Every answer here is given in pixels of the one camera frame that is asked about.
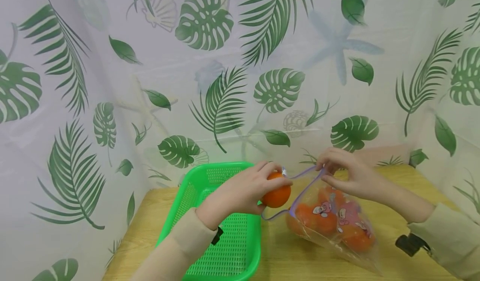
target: left hand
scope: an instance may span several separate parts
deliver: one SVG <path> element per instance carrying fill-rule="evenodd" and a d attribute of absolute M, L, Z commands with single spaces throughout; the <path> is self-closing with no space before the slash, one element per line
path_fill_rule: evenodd
<path fill-rule="evenodd" d="M 282 186 L 291 186 L 287 178 L 267 180 L 273 171 L 282 171 L 274 162 L 261 161 L 241 171 L 223 183 L 197 208 L 196 213 L 203 223 L 212 230 L 232 213 L 260 215 L 265 205 L 258 201 L 268 192 Z"/>

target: white curtain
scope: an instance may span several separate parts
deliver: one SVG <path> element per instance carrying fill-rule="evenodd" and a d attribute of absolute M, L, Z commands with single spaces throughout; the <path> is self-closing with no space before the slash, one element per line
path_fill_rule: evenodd
<path fill-rule="evenodd" d="M 2 279 L 101 280 L 149 189 L 329 146 L 480 221 L 479 1 L 0 0 Z"/>

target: black clip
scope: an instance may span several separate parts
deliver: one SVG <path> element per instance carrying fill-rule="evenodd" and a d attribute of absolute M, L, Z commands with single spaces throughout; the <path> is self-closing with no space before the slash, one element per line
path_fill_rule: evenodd
<path fill-rule="evenodd" d="M 218 241 L 220 240 L 220 237 L 222 236 L 223 234 L 223 230 L 222 228 L 218 227 L 218 230 L 217 230 L 217 234 L 215 234 L 215 237 L 213 238 L 212 240 L 212 244 L 215 246 Z"/>
<path fill-rule="evenodd" d="M 410 257 L 413 257 L 421 248 L 426 250 L 428 255 L 432 255 L 429 245 L 423 239 L 411 233 L 408 236 L 398 237 L 395 246 Z"/>

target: drawstring bag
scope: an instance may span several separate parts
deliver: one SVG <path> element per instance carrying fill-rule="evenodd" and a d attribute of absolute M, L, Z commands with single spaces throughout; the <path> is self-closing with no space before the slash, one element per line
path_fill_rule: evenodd
<path fill-rule="evenodd" d="M 366 214 L 355 198 L 323 182 L 320 179 L 323 174 L 323 170 L 317 173 L 313 166 L 294 177 L 288 177 L 294 180 L 293 186 L 296 179 L 313 180 L 298 196 L 291 196 L 284 209 L 266 208 L 262 218 L 283 224 L 290 235 L 296 234 L 332 250 L 345 260 L 381 274 L 378 244 Z M 275 230 L 278 233 L 280 228 L 275 227 Z"/>

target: hand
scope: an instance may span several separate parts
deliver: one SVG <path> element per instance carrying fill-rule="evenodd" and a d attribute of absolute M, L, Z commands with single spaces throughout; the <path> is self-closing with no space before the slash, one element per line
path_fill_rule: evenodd
<path fill-rule="evenodd" d="M 316 170 L 325 169 L 322 180 L 349 195 L 357 196 L 385 204 L 385 193 L 396 185 L 387 180 L 373 168 L 367 166 L 355 155 L 338 148 L 328 148 L 317 160 Z M 348 181 L 342 181 L 333 175 L 340 168 L 348 170 Z"/>
<path fill-rule="evenodd" d="M 273 171 L 282 171 L 274 162 L 262 161 L 241 171 L 223 183 L 197 208 L 198 218 L 211 230 L 232 213 L 260 215 L 265 205 L 258 201 L 268 192 L 282 186 L 291 186 L 287 178 L 267 180 Z"/>

